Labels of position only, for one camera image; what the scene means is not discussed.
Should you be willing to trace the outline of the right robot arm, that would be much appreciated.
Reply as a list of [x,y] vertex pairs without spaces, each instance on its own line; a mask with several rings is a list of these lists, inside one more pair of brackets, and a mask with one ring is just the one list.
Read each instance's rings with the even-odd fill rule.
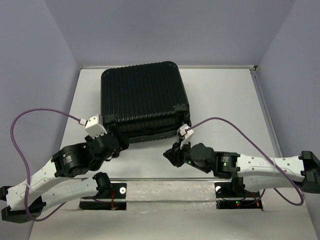
[[163,156],[179,168],[188,164],[219,179],[230,179],[235,196],[262,189],[290,188],[296,185],[305,193],[320,192],[320,161],[311,151],[298,156],[271,158],[236,152],[215,151],[203,143],[181,146],[176,142]]

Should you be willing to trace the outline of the black hard-shell suitcase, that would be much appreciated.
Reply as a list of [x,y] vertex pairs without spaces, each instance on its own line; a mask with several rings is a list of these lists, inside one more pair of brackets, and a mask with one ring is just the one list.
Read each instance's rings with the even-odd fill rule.
[[110,68],[100,78],[100,114],[129,143],[171,138],[191,125],[190,104],[172,61]]

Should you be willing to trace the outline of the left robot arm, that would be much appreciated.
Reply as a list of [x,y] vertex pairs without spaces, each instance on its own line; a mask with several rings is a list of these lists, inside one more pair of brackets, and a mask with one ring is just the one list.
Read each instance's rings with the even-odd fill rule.
[[85,127],[85,142],[63,147],[36,173],[15,186],[3,186],[0,198],[7,206],[1,210],[5,222],[40,222],[42,212],[66,202],[90,198],[99,203],[114,199],[117,190],[107,173],[99,169],[129,147],[128,139],[112,125]]

